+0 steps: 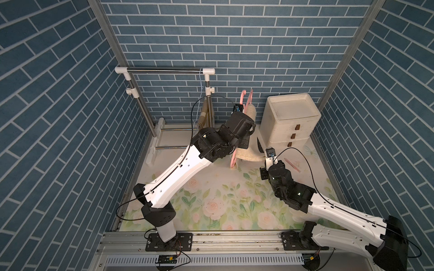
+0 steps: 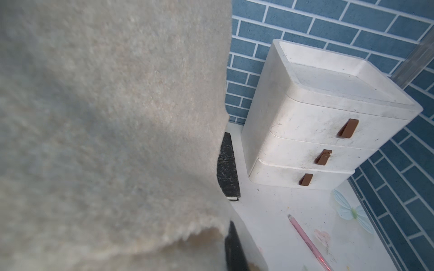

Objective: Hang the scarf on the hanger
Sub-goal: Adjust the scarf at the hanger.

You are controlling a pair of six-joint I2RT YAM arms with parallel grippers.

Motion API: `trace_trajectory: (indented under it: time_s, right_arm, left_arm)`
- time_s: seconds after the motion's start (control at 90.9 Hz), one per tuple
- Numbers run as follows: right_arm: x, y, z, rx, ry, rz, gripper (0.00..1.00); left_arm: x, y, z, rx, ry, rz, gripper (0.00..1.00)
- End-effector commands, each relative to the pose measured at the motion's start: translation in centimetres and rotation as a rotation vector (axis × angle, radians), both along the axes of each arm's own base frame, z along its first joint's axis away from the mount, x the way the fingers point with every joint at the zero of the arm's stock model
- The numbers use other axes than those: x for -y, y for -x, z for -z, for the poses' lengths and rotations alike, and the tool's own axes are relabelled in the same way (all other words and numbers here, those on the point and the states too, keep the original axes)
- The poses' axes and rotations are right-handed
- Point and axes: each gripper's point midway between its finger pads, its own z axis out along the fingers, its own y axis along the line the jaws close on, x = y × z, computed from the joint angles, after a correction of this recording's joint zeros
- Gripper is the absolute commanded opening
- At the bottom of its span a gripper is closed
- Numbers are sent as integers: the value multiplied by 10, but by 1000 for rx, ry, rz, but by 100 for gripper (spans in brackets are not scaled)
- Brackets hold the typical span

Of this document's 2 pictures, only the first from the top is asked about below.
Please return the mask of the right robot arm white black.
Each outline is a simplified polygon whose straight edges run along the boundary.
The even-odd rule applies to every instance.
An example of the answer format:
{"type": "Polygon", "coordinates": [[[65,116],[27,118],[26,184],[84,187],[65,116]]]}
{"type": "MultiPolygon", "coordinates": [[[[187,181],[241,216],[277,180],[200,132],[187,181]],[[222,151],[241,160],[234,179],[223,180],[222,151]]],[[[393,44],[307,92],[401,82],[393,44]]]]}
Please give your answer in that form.
{"type": "Polygon", "coordinates": [[[290,208],[329,220],[341,230],[304,223],[299,239],[303,248],[333,247],[365,256],[384,271],[405,271],[409,245],[402,221],[394,216],[383,219],[368,215],[323,196],[312,187],[293,180],[281,161],[267,158],[260,169],[275,196],[290,208]]]}

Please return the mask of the beige knitted cloth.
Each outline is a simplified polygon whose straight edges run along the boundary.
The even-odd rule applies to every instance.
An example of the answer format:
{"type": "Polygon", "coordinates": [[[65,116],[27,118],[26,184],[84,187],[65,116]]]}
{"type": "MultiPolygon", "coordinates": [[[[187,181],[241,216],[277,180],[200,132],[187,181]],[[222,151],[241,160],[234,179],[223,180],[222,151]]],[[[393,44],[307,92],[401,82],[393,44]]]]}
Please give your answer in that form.
{"type": "Polygon", "coordinates": [[[262,137],[259,132],[259,125],[256,125],[255,131],[249,137],[249,143],[246,145],[247,149],[242,149],[241,145],[234,151],[231,159],[231,166],[233,167],[237,159],[255,162],[264,162],[265,153],[262,146],[262,137]]]}

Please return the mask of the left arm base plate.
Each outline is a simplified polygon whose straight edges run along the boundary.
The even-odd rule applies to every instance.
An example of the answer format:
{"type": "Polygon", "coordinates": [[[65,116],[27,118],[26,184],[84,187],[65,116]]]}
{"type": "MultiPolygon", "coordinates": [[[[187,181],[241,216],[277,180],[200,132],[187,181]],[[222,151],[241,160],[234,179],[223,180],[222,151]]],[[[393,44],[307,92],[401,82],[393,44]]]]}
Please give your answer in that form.
{"type": "Polygon", "coordinates": [[[192,233],[177,233],[168,242],[163,242],[158,233],[151,233],[147,237],[146,252],[163,251],[191,251],[193,243],[192,233]]]}

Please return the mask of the pink plastic hanger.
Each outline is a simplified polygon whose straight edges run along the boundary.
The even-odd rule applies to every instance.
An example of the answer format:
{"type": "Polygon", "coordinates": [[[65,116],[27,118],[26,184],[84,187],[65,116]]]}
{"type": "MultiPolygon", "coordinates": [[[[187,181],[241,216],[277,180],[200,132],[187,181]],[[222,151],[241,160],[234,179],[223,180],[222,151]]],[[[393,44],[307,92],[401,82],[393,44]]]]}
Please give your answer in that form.
{"type": "MultiPolygon", "coordinates": [[[[244,97],[246,96],[246,94],[247,94],[247,91],[246,91],[246,90],[243,90],[243,91],[241,92],[241,95],[240,95],[240,102],[239,102],[240,106],[243,107],[242,109],[239,109],[239,111],[240,111],[240,112],[243,112],[244,114],[247,112],[249,105],[252,103],[252,99],[253,99],[253,89],[250,90],[250,93],[249,93],[249,95],[248,95],[248,98],[247,98],[246,103],[243,103],[243,101],[244,101],[244,97]]],[[[232,153],[231,163],[230,163],[230,168],[231,168],[231,169],[234,168],[234,166],[236,165],[236,160],[237,160],[237,158],[236,158],[236,152],[237,152],[237,150],[234,150],[234,152],[232,153]]]]}

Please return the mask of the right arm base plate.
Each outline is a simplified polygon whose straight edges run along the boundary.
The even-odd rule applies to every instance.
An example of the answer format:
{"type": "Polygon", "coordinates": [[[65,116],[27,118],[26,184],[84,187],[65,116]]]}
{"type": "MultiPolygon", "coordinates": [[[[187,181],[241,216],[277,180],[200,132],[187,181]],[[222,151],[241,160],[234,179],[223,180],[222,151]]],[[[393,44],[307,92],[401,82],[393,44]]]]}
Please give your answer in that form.
{"type": "Polygon", "coordinates": [[[285,231],[280,235],[285,251],[328,251],[328,246],[319,246],[311,238],[302,239],[298,231],[285,231]]]}

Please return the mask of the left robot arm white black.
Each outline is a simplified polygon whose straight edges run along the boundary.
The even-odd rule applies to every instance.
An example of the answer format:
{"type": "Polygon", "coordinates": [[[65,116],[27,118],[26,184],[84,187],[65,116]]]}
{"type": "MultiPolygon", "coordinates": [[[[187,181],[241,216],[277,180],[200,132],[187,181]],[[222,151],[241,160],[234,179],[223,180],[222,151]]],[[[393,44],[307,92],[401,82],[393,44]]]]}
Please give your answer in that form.
{"type": "Polygon", "coordinates": [[[175,242],[177,232],[173,219],[176,211],[171,198],[195,174],[218,159],[225,158],[242,145],[255,131],[255,121],[243,112],[233,112],[220,128],[203,128],[193,136],[181,156],[154,181],[133,188],[143,204],[144,219],[157,229],[164,243],[175,242]]]}

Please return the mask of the brown plaid scarf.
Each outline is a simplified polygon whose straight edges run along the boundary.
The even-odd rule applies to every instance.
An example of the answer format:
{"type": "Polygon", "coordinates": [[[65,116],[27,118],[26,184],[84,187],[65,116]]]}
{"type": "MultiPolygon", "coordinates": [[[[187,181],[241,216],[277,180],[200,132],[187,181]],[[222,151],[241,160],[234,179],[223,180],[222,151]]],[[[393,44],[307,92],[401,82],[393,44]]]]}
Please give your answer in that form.
{"type": "Polygon", "coordinates": [[[203,128],[213,128],[215,126],[214,108],[210,97],[205,97],[201,114],[197,122],[198,130],[203,128]]]}

